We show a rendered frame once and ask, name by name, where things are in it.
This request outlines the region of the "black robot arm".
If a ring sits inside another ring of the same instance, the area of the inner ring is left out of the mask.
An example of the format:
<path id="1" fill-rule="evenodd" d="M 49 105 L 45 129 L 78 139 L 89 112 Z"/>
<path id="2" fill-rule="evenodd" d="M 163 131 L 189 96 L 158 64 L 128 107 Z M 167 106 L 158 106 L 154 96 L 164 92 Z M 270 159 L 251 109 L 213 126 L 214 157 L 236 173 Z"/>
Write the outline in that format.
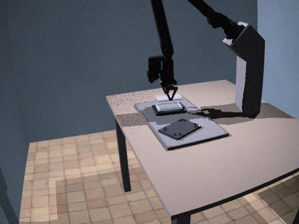
<path id="1" fill-rule="evenodd" d="M 222 13 L 215 12 L 214 9 L 211 8 L 204 0 L 188 1 L 193 6 L 195 6 L 204 16 L 207 16 L 207 22 L 212 25 L 214 29 L 222 27 L 224 29 L 224 33 L 226 34 L 226 39 L 237 38 L 243 31 L 243 25 L 238 25 L 235 21 L 233 22 Z M 162 0 L 150 0 L 150 2 L 163 55 L 151 56 L 148 58 L 149 71 L 147 71 L 147 78 L 150 83 L 153 83 L 159 78 L 162 80 L 162 82 L 167 82 L 170 81 L 169 70 L 174 69 L 172 59 L 172 55 L 174 53 L 173 44 L 171 42 Z M 161 69 L 161 61 L 162 69 L 166 70 L 166 72 L 162 71 Z M 160 74 L 160 76 L 158 75 L 158 73 Z"/>

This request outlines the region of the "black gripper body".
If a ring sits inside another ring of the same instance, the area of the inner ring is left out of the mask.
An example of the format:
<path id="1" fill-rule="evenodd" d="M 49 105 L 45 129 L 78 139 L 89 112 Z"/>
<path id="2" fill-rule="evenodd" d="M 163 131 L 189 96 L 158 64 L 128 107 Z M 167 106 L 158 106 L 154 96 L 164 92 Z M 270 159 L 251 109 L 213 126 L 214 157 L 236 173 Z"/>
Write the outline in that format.
<path id="1" fill-rule="evenodd" d="M 170 71 L 170 81 L 162 82 L 162 85 L 165 89 L 171 89 L 174 88 L 174 86 L 168 86 L 169 84 L 177 84 L 177 81 L 174 79 L 174 70 Z"/>

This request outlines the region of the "white multi-well plate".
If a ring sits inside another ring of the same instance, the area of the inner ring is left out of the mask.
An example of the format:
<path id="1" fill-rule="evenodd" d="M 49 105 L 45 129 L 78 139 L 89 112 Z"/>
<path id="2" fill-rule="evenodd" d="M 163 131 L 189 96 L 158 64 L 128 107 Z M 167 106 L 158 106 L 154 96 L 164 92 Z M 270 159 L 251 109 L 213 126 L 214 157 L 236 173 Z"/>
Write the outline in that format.
<path id="1" fill-rule="evenodd" d="M 169 102 L 169 103 L 158 103 L 156 104 L 156 108 L 159 112 L 183 109 L 178 101 Z"/>

